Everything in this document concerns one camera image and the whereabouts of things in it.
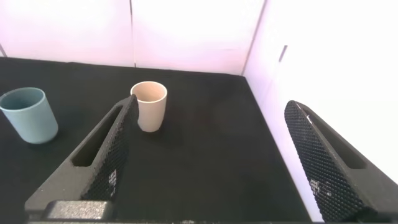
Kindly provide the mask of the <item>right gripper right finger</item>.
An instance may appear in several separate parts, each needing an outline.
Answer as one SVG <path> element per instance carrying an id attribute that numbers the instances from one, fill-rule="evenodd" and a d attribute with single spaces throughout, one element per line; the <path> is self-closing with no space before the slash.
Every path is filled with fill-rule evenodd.
<path id="1" fill-rule="evenodd" d="M 397 184 L 308 106 L 284 119 L 325 222 L 396 222 Z"/>

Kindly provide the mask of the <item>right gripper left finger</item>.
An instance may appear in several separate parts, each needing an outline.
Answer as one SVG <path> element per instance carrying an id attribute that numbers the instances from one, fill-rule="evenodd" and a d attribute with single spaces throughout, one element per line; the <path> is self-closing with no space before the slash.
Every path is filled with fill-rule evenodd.
<path id="1" fill-rule="evenodd" d="M 56 200 L 114 201 L 139 115 L 135 95 L 117 102 L 49 178 L 24 208 L 38 219 Z"/>

